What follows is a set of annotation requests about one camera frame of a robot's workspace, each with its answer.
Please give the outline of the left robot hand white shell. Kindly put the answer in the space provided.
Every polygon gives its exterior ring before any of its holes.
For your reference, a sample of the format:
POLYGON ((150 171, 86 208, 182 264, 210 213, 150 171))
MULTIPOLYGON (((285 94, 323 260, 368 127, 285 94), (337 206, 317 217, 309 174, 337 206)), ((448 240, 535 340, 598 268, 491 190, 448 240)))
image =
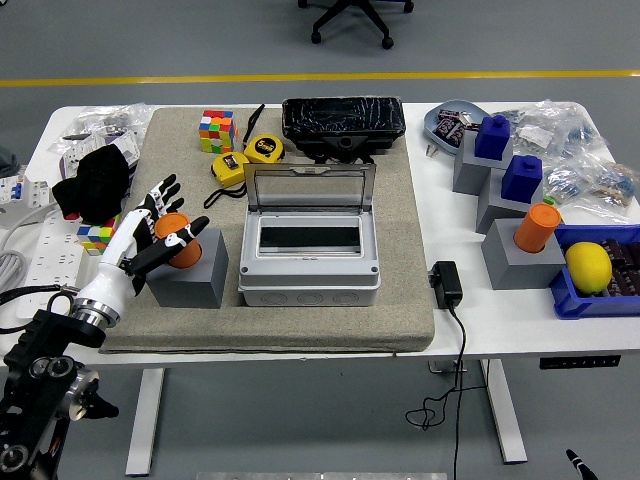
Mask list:
POLYGON ((114 326, 127 301, 142 290, 146 274, 195 242, 209 223, 205 216, 189 220, 164 238, 155 232, 162 220, 184 204, 182 198, 173 198, 179 190, 180 184, 171 174, 127 213, 102 255, 96 276, 77 294, 71 307, 72 317, 95 325, 114 326))

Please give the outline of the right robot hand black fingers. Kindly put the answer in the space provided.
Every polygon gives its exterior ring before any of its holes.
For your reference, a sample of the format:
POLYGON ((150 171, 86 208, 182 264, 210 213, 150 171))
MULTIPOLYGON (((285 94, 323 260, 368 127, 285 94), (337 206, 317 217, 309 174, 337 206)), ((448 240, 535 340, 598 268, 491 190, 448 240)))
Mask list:
POLYGON ((573 450, 567 449, 565 451, 567 458, 581 476, 582 480, 598 480, 597 475, 584 463, 579 455, 573 450))

